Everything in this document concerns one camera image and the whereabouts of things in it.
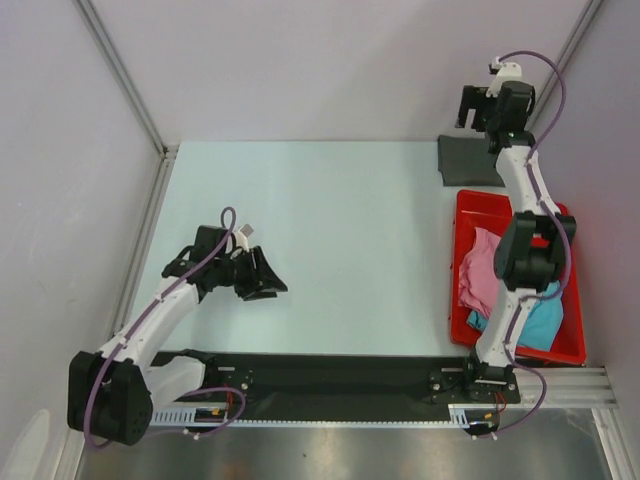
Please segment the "dark grey t shirt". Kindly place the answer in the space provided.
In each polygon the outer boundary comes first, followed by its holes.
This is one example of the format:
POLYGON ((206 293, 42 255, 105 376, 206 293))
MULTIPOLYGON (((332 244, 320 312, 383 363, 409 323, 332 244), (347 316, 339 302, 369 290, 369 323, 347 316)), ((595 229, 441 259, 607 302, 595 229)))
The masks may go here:
POLYGON ((445 187, 503 187, 497 156, 488 141, 441 135, 437 140, 438 171, 445 187))

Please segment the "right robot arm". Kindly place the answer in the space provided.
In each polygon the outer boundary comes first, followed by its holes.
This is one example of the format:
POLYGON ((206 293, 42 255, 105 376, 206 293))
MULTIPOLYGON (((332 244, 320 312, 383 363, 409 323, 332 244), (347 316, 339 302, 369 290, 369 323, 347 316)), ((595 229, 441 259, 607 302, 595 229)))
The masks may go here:
POLYGON ((535 305, 552 299, 550 284, 564 288, 570 278, 576 220, 561 213, 542 178, 536 140, 526 128, 534 106, 534 87, 508 80, 497 90, 464 86, 457 114, 457 127, 485 135, 512 209, 494 255, 497 303, 463 363, 458 387, 473 403, 490 403, 517 388, 515 353, 526 321, 535 305))

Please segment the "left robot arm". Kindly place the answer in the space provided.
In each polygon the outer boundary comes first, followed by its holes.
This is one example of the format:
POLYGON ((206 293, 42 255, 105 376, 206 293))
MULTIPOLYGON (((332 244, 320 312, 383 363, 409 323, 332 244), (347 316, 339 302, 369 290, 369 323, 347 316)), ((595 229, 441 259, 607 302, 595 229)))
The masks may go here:
POLYGON ((70 362, 67 424, 89 445, 131 446, 146 434, 153 415, 174 401, 222 396, 225 408, 214 417, 224 427, 246 407, 242 388, 221 380, 212 354, 183 350, 167 364, 152 362, 178 324, 216 288, 231 288, 243 301, 287 292, 259 246, 253 230, 201 225, 193 244, 163 269, 150 304, 96 352, 78 352, 70 362))

